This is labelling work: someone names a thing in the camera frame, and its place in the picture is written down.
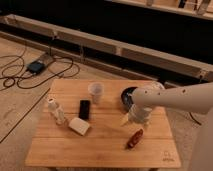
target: black phone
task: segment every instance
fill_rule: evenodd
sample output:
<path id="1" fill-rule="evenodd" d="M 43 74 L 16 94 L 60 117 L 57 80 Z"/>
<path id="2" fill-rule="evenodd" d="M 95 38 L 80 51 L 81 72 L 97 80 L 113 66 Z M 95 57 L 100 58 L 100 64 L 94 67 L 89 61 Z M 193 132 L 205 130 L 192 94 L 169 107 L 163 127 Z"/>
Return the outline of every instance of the black phone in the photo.
<path id="1" fill-rule="evenodd" d="M 89 100 L 81 100 L 80 101 L 80 110 L 79 110 L 79 118 L 83 120 L 89 119 L 90 112 L 90 101 Z"/>

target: concrete floor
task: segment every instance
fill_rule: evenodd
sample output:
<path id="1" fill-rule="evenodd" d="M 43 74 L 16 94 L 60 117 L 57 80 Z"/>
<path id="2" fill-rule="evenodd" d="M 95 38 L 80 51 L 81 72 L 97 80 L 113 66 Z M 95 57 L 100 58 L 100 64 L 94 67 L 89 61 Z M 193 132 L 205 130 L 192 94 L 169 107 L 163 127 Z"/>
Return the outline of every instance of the concrete floor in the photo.
<path id="1" fill-rule="evenodd" d="M 21 54 L 23 45 L 0 38 L 0 56 Z M 33 48 L 28 48 L 24 59 L 29 63 L 36 59 L 42 52 Z M 11 59 L 1 59 L 0 66 L 10 61 Z M 82 64 L 78 64 L 81 72 L 75 76 L 76 79 L 125 79 L 104 71 L 100 71 Z M 60 70 L 59 66 L 53 66 L 54 70 Z M 48 77 L 50 73 L 45 71 L 35 83 Z M 35 103 L 37 99 L 47 90 L 51 82 L 33 89 L 20 90 L 17 87 L 10 88 L 6 91 L 0 92 L 0 138 L 4 137 L 8 131 L 18 122 L 23 114 Z M 0 170 L 1 171 L 46 171 L 46 168 L 25 167 L 24 161 L 28 149 L 34 135 L 36 124 L 39 120 L 44 99 L 31 111 L 27 117 L 14 129 L 14 131 L 0 144 Z M 167 114 L 171 124 L 171 128 L 175 137 L 178 152 L 182 161 L 182 168 L 180 169 L 160 169 L 160 171 L 187 171 L 192 147 L 196 138 L 199 126 L 194 124 L 187 114 L 187 112 L 178 111 L 174 109 L 167 109 Z M 203 121 L 204 117 L 197 116 L 198 120 Z M 59 168 L 59 170 L 82 170 Z M 128 169 L 90 169 L 90 170 L 128 170 Z"/>

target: small wooden table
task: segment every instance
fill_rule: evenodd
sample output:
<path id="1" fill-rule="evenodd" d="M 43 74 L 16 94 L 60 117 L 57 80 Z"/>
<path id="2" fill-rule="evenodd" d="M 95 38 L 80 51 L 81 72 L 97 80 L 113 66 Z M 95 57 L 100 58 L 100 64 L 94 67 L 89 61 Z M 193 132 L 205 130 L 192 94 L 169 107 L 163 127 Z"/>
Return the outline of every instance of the small wooden table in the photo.
<path id="1" fill-rule="evenodd" d="M 55 98 L 71 120 L 78 116 L 79 102 L 90 99 L 87 87 L 97 80 L 55 80 L 49 98 Z M 147 81 L 100 80 L 105 94 L 100 105 L 91 105 L 91 129 L 80 136 L 66 126 L 57 126 L 47 104 L 32 140 L 27 166 L 73 168 L 179 168 L 180 159 L 164 108 L 157 107 L 144 137 L 132 150 L 128 139 L 141 125 L 120 126 L 126 113 L 121 102 L 125 88 L 140 87 Z"/>

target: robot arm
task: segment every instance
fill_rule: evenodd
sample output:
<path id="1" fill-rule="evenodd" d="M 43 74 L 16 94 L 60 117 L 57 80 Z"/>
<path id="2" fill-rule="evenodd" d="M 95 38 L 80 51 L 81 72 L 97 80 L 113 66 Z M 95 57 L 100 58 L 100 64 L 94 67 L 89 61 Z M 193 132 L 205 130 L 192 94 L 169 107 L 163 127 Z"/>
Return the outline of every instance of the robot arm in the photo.
<path id="1" fill-rule="evenodd" d="M 132 93 L 133 105 L 126 116 L 129 121 L 145 123 L 155 106 L 207 114 L 194 147 L 189 171 L 213 170 L 213 83 L 165 90 L 160 83 L 137 88 Z"/>

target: paper cup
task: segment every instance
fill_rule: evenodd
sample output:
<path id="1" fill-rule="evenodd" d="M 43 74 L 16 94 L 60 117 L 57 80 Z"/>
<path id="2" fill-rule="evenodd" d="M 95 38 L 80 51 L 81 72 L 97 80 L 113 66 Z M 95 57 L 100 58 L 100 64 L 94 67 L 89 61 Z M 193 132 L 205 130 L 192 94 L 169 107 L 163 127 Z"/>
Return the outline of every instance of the paper cup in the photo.
<path id="1" fill-rule="evenodd" d="M 92 96 L 92 102 L 94 104 L 99 104 L 101 101 L 101 97 L 104 93 L 104 86 L 102 83 L 91 83 L 88 86 L 88 91 Z"/>

